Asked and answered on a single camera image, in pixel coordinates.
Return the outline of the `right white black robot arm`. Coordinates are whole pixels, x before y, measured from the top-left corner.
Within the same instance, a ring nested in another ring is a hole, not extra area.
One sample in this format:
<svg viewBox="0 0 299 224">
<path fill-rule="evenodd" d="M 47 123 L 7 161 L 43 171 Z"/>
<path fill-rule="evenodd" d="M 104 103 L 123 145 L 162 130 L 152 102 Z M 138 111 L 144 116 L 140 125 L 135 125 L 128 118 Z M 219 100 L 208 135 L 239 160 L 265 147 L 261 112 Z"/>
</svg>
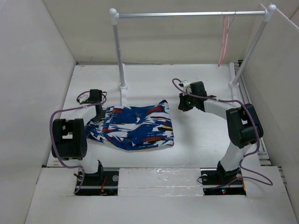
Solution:
<svg viewBox="0 0 299 224">
<path fill-rule="evenodd" d="M 239 100 L 222 100 L 207 95 L 202 81 L 190 83 L 177 78 L 175 87 L 180 91 L 178 109 L 187 112 L 197 108 L 226 120 L 230 144 L 224 157 L 218 162 L 213 177 L 218 185 L 229 185 L 240 179 L 237 175 L 240 164 L 252 145 L 259 145 L 263 137 L 263 128 L 252 104 L 243 104 Z"/>
</svg>

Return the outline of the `white metal clothes rack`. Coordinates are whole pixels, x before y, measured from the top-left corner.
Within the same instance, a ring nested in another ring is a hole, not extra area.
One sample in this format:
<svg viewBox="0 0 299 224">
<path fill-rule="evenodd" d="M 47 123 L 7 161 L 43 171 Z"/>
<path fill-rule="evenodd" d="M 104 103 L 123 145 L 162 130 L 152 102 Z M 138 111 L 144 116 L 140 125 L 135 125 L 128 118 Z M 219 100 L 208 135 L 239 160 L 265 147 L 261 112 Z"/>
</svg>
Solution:
<svg viewBox="0 0 299 224">
<path fill-rule="evenodd" d="M 119 19 L 139 19 L 139 18 L 175 18 L 175 17 L 198 17 L 198 16 L 221 16 L 221 17 L 229 17 L 229 16 L 263 16 L 263 21 L 256 32 L 256 35 L 249 47 L 249 50 L 241 64 L 240 69 L 237 73 L 235 73 L 235 66 L 233 63 L 229 64 L 229 73 L 230 73 L 230 82 L 228 83 L 228 86 L 231 91 L 231 96 L 233 97 L 234 94 L 237 93 L 239 89 L 239 82 L 238 80 L 241 77 L 241 74 L 244 71 L 244 68 L 246 67 L 246 64 L 248 63 L 250 56 L 252 55 L 260 37 L 262 36 L 262 33 L 268 24 L 268 22 L 271 20 L 274 12 L 276 11 L 277 7 L 274 4 L 269 5 L 265 10 L 263 11 L 219 11 L 219 12 L 176 12 L 176 13 L 136 13 L 136 14 L 120 14 L 117 12 L 116 9 L 111 8 L 109 9 L 109 15 L 110 15 L 110 21 L 113 27 L 114 32 L 114 39 L 115 39 L 115 47 L 116 47 L 116 53 L 117 53 L 117 60 L 118 60 L 118 69 L 119 69 L 119 76 L 120 76 L 120 83 L 119 83 L 119 89 L 121 92 L 121 105 L 126 106 L 127 105 L 127 89 L 128 85 L 125 81 L 125 65 L 122 63 L 121 58 L 121 47 L 120 47 L 120 39 L 119 39 L 119 33 L 118 33 L 118 20 Z"/>
</svg>

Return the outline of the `blue white red patterned trousers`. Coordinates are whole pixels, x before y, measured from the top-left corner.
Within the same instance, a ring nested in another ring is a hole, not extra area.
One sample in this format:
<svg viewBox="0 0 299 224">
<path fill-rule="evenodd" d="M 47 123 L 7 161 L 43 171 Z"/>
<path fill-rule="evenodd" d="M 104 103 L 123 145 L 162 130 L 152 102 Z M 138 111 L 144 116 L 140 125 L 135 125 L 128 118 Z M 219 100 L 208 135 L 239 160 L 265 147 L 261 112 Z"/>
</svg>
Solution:
<svg viewBox="0 0 299 224">
<path fill-rule="evenodd" d="M 111 106 L 100 121 L 85 126 L 87 138 L 126 151 L 173 146 L 174 133 L 166 100 L 143 107 Z"/>
</svg>

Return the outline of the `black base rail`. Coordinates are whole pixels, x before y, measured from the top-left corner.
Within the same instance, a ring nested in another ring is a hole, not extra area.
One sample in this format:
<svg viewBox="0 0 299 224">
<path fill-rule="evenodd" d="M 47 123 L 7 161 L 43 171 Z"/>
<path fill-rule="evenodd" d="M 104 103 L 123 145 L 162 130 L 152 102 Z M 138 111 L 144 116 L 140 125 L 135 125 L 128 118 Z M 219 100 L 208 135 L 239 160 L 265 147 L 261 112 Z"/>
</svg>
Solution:
<svg viewBox="0 0 299 224">
<path fill-rule="evenodd" d="M 221 186 L 214 168 L 105 168 L 77 180 L 77 196 L 246 195 L 242 181 Z"/>
</svg>

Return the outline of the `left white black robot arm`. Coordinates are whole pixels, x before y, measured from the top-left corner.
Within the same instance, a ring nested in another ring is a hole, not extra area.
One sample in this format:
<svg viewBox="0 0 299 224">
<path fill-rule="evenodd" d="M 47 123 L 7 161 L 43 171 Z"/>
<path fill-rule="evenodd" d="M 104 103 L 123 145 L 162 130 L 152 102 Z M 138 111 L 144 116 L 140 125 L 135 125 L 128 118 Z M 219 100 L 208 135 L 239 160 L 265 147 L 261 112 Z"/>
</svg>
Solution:
<svg viewBox="0 0 299 224">
<path fill-rule="evenodd" d="M 104 181 L 103 166 L 99 160 L 92 160 L 87 150 L 85 127 L 89 121 L 100 121 L 105 116 L 103 104 L 107 92 L 99 89 L 86 91 L 86 100 L 77 96 L 77 107 L 54 111 L 50 116 L 50 140 L 52 156 L 58 159 L 63 168 L 77 169 L 75 175 L 82 185 L 88 180 L 94 185 Z"/>
</svg>

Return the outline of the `pink plastic hanger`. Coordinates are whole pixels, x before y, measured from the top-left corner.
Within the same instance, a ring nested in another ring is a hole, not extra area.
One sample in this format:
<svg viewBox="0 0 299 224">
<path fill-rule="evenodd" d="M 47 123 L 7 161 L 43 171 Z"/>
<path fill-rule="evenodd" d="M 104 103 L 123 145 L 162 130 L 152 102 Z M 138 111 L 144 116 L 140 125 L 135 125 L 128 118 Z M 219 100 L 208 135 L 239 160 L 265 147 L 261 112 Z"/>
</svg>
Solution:
<svg viewBox="0 0 299 224">
<path fill-rule="evenodd" d="M 227 51 L 228 46 L 228 38 L 229 38 L 229 30 L 231 27 L 232 22 L 235 19 L 236 11 L 233 14 L 233 19 L 230 19 L 230 16 L 224 16 L 222 18 L 222 39 L 221 39 L 221 49 L 220 49 L 220 55 L 217 63 L 217 67 L 220 67 Z"/>
</svg>

